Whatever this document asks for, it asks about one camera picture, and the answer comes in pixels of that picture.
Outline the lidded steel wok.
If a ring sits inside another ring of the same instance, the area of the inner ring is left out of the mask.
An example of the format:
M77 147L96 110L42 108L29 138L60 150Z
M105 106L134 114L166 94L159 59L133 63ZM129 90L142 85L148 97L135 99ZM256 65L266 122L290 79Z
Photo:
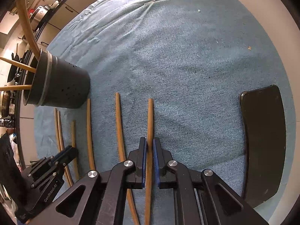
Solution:
M9 90L1 91L1 98L0 98L1 118L6 118L9 115L10 99L11 99L11 92Z

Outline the metal paper clip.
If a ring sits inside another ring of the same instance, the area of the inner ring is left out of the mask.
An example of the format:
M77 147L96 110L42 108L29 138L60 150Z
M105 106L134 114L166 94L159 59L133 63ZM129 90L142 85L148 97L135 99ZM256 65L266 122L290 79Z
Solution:
M144 3L144 6L153 4L153 3L157 2L157 1L158 1L158 0L151 0L151 1L148 1L148 2Z

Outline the wooden chopstick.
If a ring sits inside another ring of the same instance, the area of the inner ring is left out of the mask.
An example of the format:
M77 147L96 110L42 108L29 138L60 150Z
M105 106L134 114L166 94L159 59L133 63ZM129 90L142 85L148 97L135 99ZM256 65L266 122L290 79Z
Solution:
M54 125L55 125L55 135L56 135L56 141L57 141L57 148L58 148L58 152L61 152L61 145L60 145L60 140L59 140L59 125L58 125L58 115L57 115L57 109L54 108ZM66 171L64 171L64 177L65 180L67 182L68 187L70 187L70 182L68 180L68 176Z
M15 61L15 60L7 59L7 58L4 58L4 57L0 57L0 59L7 62L7 63L9 63L9 64L11 64L11 65L14 65L14 66L18 67L18 68L22 68L26 71L29 71L29 72L32 72L32 73L36 72L36 69L34 67L30 67L26 64L22 64L20 62Z
M64 147L63 134L62 134L61 113L58 110L57 110L57 125L58 125L59 147L60 147L60 151L63 151L65 149L65 147ZM65 164L64 169L66 172L68 186L71 187L73 185L73 180L71 177L69 166L67 164Z
M86 135L87 135L87 153L89 168L95 170L94 152L93 152L93 141L92 141L92 121L91 121L91 99L87 99L86 109Z
M26 0L16 0L15 2L16 2L16 8L18 11L20 24L21 24L22 30L24 32L24 35L26 37L26 40L29 44L29 47L30 47L32 53L34 54L34 57L37 60L39 60L40 49L38 48L36 39L34 38L31 24L29 22L29 17L28 17L27 8L26 8Z
M147 159L145 180L144 224L151 223L152 179L153 179L153 136L154 136L154 101L148 99L147 109Z
M123 127L122 127L122 114L121 114L121 99L118 92L115 93L115 110L116 110L116 136L117 136L117 147L118 156L120 161L126 161L126 153L123 138ZM137 215L135 202L133 199L133 194L130 189L127 190L127 201L131 211L131 216L133 218L134 224L140 224Z
M72 121L71 122L71 143L72 143L72 147L76 148L76 135L75 135L75 130L76 130L76 121ZM76 157L73 160L73 165L74 165L74 172L75 172L75 177L76 180L80 179L80 175L79 175L79 169L78 169L78 158Z

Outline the black utensil holder cup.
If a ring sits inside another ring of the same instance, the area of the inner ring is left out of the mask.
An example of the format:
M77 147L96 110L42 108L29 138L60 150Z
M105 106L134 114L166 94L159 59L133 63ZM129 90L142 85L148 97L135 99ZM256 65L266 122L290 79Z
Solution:
M36 71L25 78L31 89L23 91L24 105L77 109L86 101L91 86L86 70L43 50L30 66Z

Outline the black smartphone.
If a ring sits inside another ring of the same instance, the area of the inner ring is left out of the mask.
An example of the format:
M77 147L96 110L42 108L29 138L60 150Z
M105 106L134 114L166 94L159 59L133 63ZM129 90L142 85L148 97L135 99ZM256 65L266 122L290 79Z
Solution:
M276 85L242 92L246 173L242 197L253 208L278 191L285 163L286 125Z

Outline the blue-green table cloth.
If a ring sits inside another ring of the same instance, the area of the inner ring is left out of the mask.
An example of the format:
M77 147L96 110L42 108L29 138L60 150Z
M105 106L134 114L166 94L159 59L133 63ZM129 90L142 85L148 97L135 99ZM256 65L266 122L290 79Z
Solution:
M239 95L275 84L287 127L279 191L256 211L273 215L288 181L296 113L284 65L269 36L238 0L97 0L70 21L48 51L88 71L91 130L99 172L119 162L115 93L121 95L126 151L154 131L187 167L210 168L238 194L245 174Z

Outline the silver rice cooker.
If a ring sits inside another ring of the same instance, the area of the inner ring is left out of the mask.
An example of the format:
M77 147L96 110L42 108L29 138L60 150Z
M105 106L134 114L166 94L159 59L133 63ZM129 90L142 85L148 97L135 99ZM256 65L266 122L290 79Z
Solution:
M42 18L46 15L46 13L50 10L50 5L38 6L33 13L30 15L30 22L33 20L41 21Z

